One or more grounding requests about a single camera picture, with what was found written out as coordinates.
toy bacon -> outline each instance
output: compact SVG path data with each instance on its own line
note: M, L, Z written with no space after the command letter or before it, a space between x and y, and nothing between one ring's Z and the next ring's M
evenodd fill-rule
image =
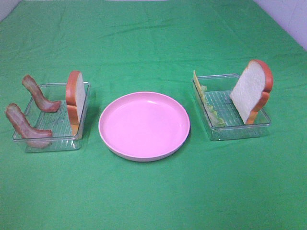
M41 130L30 126L23 112L17 104L11 103L5 110L6 117L9 119L16 132L23 138L50 138L52 137L51 130ZM50 141L27 141L29 146L35 148L45 148L50 144Z
M32 94L35 104L41 111L49 113L56 112L59 109L61 101L50 101L44 97L41 89L30 75L25 75L22 83Z

pink plastic plate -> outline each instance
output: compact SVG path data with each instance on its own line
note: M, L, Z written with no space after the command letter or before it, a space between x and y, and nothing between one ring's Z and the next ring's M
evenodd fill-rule
M190 121L173 98L135 92L116 99L99 118L102 140L115 154L132 161L165 158L186 140Z

white bread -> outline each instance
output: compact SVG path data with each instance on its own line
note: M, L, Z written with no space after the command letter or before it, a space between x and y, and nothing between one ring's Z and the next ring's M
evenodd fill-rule
M230 93L244 124L255 122L258 111L266 104L273 87L273 75L266 63L251 60Z
M82 73L74 70L70 73L66 85L66 104L73 135L78 132L84 100L85 89Z

clear plastic tray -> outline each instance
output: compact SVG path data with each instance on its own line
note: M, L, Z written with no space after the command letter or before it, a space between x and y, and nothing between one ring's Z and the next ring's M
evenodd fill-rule
M42 112L31 98L25 116L30 125L37 129L50 129L52 137L50 138L22 138L16 131L13 134L13 141L16 142L25 152L47 152L47 151L63 151L77 150L82 146L82 135L86 111L89 103L89 93L91 85L84 82L85 101L80 119L79 129L76 135L71 134L71 126L68 118L66 107L66 83L51 83L39 86L44 96L49 100L61 100L61 107L55 113ZM39 142L49 141L50 144L45 148L34 148L27 144L28 141Z
M205 108L193 80L193 88L198 102L200 113L205 124L210 140L230 140L242 138L255 138L268 134L267 127L271 124L270 118L264 109L258 112L256 121L252 125L245 125L229 97L230 92L236 85L239 74L222 74L199 76L199 83L207 87L205 93L210 105L213 106L218 116L225 121L224 127L214 126L208 116L209 111Z

toy bread slice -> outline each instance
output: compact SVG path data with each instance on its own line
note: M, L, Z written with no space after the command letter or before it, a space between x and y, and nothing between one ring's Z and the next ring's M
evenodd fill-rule
M84 100L85 89L82 73L74 70L70 73L66 85L66 104L73 135L78 132Z
M251 60L230 93L244 124L253 124L273 87L273 75L266 63Z

